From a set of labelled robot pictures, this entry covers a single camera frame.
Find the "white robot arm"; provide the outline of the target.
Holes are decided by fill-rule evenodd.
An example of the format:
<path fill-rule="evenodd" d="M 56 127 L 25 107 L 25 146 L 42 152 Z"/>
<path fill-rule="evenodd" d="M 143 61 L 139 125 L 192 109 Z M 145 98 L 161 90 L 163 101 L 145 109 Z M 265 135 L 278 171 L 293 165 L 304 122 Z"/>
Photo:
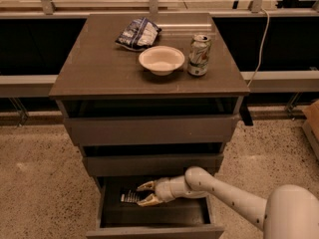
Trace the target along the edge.
<path fill-rule="evenodd" d="M 181 176 L 148 181 L 138 190 L 151 192 L 140 206 L 213 195 L 261 230 L 263 239 L 319 239 L 319 199 L 297 185 L 279 186 L 264 199 L 192 166 Z"/>

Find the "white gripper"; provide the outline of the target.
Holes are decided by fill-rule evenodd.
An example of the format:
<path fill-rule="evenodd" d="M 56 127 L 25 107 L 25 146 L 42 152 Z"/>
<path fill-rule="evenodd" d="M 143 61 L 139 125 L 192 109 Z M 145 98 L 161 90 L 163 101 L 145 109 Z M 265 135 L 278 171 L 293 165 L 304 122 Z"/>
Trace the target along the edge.
<path fill-rule="evenodd" d="M 183 176 L 177 176 L 145 182 L 137 188 L 137 191 L 155 191 L 155 193 L 137 202 L 138 206 L 149 207 L 185 197 L 189 191 L 189 187 Z"/>

